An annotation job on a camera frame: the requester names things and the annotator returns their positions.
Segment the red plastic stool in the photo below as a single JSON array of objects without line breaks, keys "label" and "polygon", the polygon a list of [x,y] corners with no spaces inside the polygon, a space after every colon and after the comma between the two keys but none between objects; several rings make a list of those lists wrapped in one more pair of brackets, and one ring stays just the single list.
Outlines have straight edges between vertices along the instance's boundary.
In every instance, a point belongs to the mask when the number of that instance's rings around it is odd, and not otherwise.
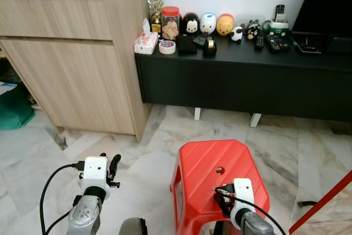
[{"label": "red plastic stool", "polygon": [[173,179],[174,229],[176,235],[197,235],[210,222],[224,221],[214,199],[215,187],[234,179],[252,181],[254,203],[268,211],[271,200],[248,147],[238,140],[202,140],[178,150]]}]

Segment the grey robot leg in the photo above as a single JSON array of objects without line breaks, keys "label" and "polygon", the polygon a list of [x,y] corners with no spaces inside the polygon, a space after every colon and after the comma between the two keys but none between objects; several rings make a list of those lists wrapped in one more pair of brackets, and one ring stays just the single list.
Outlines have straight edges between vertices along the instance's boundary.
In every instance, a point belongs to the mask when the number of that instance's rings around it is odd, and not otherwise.
[{"label": "grey robot leg", "polygon": [[148,235],[146,221],[138,217],[126,219],[121,224],[117,235]]}]

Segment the light wooden cabinet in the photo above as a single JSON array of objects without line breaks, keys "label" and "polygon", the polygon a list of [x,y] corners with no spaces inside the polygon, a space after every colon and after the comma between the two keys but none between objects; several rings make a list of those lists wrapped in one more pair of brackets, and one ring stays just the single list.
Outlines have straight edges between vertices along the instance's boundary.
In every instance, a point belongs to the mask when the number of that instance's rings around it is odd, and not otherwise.
[{"label": "light wooden cabinet", "polygon": [[146,0],[0,0],[0,49],[53,126],[142,138]]}]

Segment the green bag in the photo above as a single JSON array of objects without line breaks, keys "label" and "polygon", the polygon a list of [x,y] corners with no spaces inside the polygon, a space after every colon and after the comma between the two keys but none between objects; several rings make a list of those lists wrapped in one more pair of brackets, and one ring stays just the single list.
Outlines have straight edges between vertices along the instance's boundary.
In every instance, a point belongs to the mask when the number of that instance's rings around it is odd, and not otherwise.
[{"label": "green bag", "polygon": [[25,127],[34,116],[25,85],[0,81],[0,130]]}]

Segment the marble pattern board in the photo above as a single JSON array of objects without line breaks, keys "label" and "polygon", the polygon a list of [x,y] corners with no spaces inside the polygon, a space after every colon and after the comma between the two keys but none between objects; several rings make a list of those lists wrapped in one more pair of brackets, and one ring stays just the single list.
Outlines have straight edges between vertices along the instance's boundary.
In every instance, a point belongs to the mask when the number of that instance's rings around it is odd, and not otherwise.
[{"label": "marble pattern board", "polygon": [[289,229],[290,235],[352,235],[352,172]]}]

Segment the pink white tissue box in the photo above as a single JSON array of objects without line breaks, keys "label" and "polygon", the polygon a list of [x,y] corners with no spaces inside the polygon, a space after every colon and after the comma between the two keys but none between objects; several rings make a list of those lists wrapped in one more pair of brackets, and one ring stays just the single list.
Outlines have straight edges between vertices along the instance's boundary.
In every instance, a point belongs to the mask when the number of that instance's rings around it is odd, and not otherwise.
[{"label": "pink white tissue box", "polygon": [[153,54],[160,39],[159,33],[151,31],[151,22],[148,19],[143,20],[142,34],[134,41],[134,53]]}]

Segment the white tape roll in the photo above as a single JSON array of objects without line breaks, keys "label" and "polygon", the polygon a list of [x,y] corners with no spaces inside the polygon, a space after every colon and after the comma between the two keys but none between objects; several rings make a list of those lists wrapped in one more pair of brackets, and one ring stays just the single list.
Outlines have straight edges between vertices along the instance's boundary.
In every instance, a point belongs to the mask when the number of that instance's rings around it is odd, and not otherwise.
[{"label": "white tape roll", "polygon": [[161,40],[158,42],[158,50],[161,54],[174,54],[177,50],[175,41]]}]

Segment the black pouch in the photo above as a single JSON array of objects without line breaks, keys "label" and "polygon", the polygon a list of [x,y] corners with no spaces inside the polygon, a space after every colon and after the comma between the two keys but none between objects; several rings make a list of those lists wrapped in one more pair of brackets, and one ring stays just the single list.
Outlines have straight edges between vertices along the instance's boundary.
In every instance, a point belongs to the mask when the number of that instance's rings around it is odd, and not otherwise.
[{"label": "black pouch", "polygon": [[198,48],[196,48],[191,36],[178,35],[175,43],[179,54],[197,54]]}]

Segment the red lid snack jar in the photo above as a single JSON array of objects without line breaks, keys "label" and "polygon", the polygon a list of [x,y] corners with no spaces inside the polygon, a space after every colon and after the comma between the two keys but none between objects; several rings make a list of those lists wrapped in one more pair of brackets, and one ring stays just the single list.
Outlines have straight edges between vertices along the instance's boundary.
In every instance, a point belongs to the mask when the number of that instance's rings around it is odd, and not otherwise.
[{"label": "red lid snack jar", "polygon": [[176,37],[179,35],[179,24],[181,22],[179,8],[174,6],[163,7],[161,9],[161,14],[162,37],[169,41],[175,41]]}]

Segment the small black box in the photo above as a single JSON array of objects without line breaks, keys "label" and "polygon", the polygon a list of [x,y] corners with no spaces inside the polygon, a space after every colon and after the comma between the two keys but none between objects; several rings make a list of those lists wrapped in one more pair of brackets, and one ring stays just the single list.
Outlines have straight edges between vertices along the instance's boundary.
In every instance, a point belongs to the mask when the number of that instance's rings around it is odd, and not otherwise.
[{"label": "small black box", "polygon": [[207,35],[198,35],[197,37],[193,38],[192,40],[199,48],[202,48],[208,42]]}]

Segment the black tape dispenser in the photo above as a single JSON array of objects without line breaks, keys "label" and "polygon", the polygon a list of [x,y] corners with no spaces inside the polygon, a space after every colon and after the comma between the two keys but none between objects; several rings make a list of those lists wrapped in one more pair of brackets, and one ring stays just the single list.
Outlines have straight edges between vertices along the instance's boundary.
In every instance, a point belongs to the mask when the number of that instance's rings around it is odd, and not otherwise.
[{"label": "black tape dispenser", "polygon": [[208,57],[213,57],[216,55],[218,51],[218,47],[216,42],[212,37],[207,37],[206,42],[203,45],[203,55]]}]

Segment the gold and blue trophy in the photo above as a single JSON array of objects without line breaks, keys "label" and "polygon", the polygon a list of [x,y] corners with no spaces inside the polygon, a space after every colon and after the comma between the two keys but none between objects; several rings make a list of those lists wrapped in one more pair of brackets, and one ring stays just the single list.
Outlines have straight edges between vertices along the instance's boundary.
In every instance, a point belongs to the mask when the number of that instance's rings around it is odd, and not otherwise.
[{"label": "gold and blue trophy", "polygon": [[151,31],[160,34],[162,27],[163,0],[149,0],[148,3],[151,9],[151,17],[149,19]]}]

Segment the large black remote control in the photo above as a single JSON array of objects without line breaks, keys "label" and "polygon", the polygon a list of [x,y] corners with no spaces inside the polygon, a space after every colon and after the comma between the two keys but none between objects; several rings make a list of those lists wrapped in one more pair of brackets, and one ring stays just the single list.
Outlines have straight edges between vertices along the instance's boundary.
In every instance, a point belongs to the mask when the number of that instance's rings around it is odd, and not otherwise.
[{"label": "large black remote control", "polygon": [[264,39],[266,42],[266,47],[271,52],[285,52],[289,51],[291,46],[285,41],[284,38],[277,35],[264,35]]}]

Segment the white round plush toy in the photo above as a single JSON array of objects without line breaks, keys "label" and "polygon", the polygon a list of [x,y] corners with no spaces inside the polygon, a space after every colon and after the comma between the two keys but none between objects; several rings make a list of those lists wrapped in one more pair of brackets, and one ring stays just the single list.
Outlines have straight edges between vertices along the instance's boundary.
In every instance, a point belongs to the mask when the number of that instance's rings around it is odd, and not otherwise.
[{"label": "white round plush toy", "polygon": [[204,36],[216,30],[217,17],[213,13],[205,13],[200,18],[200,31]]}]

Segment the flat black device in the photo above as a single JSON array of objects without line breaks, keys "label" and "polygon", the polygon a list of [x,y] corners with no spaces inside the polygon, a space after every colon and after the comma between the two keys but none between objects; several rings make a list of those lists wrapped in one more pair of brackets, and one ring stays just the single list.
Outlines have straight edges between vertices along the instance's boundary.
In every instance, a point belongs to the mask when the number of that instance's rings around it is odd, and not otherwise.
[{"label": "flat black device", "polygon": [[291,40],[299,52],[321,54],[320,37],[314,34],[292,33]]}]

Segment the small white cow figurine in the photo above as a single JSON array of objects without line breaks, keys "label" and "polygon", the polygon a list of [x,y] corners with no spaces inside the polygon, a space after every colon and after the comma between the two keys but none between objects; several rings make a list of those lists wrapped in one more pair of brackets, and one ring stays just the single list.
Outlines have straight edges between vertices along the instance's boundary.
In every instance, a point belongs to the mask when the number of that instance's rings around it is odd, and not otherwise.
[{"label": "small white cow figurine", "polygon": [[232,30],[232,33],[229,34],[230,39],[235,43],[240,43],[241,39],[243,39],[243,27],[242,26],[235,26]]}]

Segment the black and white figurine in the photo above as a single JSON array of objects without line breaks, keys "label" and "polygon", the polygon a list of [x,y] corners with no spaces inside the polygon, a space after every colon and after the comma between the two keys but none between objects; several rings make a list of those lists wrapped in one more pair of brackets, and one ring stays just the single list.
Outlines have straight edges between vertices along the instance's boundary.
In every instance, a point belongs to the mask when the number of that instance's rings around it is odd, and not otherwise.
[{"label": "black and white figurine", "polygon": [[256,39],[256,37],[261,33],[261,23],[259,19],[250,20],[246,29],[244,36],[247,40]]}]

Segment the yellow orange plush toy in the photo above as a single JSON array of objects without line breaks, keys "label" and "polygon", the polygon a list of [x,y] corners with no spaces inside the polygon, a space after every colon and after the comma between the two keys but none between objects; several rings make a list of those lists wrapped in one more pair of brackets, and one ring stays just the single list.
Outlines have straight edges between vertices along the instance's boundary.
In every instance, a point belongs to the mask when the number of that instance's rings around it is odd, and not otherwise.
[{"label": "yellow orange plush toy", "polygon": [[234,30],[234,17],[229,13],[221,14],[218,17],[216,31],[221,36],[228,36]]}]

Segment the green and white holder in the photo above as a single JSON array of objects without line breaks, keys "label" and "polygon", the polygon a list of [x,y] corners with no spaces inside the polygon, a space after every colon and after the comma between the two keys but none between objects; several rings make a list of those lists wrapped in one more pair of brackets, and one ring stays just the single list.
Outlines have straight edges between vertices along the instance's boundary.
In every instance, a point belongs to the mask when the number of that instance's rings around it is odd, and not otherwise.
[{"label": "green and white holder", "polygon": [[262,24],[262,31],[267,35],[284,37],[289,34],[289,24],[287,22],[266,20]]}]

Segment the upright black remote control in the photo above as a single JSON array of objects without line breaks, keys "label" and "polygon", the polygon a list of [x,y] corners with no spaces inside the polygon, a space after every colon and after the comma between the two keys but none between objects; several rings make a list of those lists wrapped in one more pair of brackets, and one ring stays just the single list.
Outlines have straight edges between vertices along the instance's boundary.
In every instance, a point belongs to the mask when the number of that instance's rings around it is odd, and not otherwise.
[{"label": "upright black remote control", "polygon": [[285,5],[277,4],[275,6],[275,14],[273,17],[274,22],[287,22],[286,14],[285,14]]}]

